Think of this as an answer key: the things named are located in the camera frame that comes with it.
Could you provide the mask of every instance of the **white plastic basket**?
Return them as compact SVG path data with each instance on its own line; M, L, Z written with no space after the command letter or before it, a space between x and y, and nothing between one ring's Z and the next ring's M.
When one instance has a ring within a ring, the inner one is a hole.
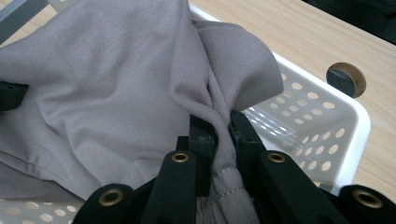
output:
M216 21L191 6L194 18ZM322 188L352 183L370 128L362 105L275 54L285 91L244 113L267 149L288 153ZM70 224L81 203L0 199L0 224Z

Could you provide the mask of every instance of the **wooden table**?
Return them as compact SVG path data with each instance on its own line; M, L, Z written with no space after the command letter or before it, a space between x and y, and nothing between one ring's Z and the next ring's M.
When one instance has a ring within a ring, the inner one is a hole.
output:
M357 100L368 110L372 131L354 183L396 202L396 46L299 0L191 0L221 21L242 25L269 48L325 80L334 63L358 67L367 90ZM56 12L45 8L6 44L32 33Z

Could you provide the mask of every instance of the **garment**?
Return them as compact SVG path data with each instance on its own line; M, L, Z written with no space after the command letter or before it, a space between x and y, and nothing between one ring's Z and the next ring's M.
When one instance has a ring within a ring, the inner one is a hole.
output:
M271 51L243 28L191 22L186 0L81 0L0 49L0 71L30 86L20 107L0 114L0 198L136 189L188 135L193 114L219 137L198 222L258 222L227 126L231 109L283 84Z

